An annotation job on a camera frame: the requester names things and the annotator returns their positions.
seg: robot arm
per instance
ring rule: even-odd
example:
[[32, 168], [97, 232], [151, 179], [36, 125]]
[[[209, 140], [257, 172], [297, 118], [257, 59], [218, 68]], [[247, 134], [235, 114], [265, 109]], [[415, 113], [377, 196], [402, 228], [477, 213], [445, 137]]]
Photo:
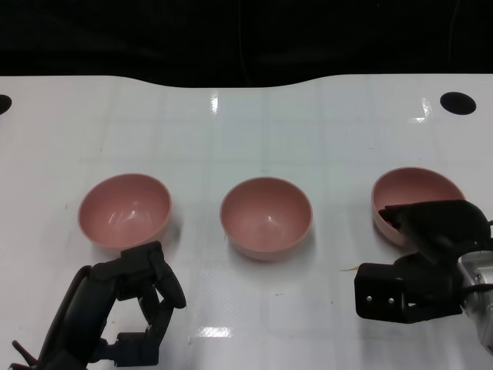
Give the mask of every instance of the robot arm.
[[[159, 302], [156, 290], [163, 296]], [[120, 333], [109, 345], [101, 338], [116, 300], [137, 298], [148, 327], [143, 333]], [[121, 257], [79, 270], [46, 335], [39, 359], [14, 342], [28, 366], [13, 370], [86, 369], [90, 362], [108, 359], [116, 366], [147, 366], [159, 362], [159, 346], [174, 308], [186, 299], [161, 243], [153, 242], [121, 253]]]

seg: bowl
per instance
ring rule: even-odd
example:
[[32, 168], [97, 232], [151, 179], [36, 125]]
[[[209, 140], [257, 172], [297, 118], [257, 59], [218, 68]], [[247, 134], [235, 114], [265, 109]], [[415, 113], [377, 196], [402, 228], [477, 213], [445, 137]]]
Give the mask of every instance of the bowl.
[[257, 260], [286, 257], [310, 231], [311, 204], [285, 180], [257, 177], [236, 185], [224, 198], [220, 219], [231, 244]]
[[159, 240], [170, 214], [171, 196], [159, 180], [126, 173], [88, 192], [79, 208], [79, 226], [94, 244], [122, 251]]
[[371, 191], [372, 214], [377, 229], [393, 244], [404, 247], [405, 237], [378, 213], [386, 206], [433, 200], [463, 200], [464, 194], [447, 177], [432, 170], [403, 167], [382, 175]]

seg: table surface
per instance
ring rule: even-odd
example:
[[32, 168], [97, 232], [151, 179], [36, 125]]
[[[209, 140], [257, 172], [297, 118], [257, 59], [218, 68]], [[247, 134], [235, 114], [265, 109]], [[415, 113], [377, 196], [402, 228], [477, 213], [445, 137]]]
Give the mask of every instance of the table surface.
[[[456, 116], [443, 93], [473, 97]], [[493, 76], [334, 76], [269, 89], [178, 89], [117, 77], [1, 77], [0, 358], [10, 342], [37, 355], [70, 281], [111, 259], [82, 235], [84, 194], [118, 173], [148, 173], [173, 196], [166, 260], [188, 301], [175, 311], [158, 368], [489, 368], [474, 323], [360, 319], [355, 271], [401, 254], [376, 235], [374, 181], [395, 167], [450, 177], [493, 217]], [[242, 180], [272, 176], [304, 190], [311, 243], [263, 264], [228, 247], [220, 202]], [[117, 302], [104, 337], [143, 331], [135, 300]], [[110, 362], [90, 365], [111, 369]]]

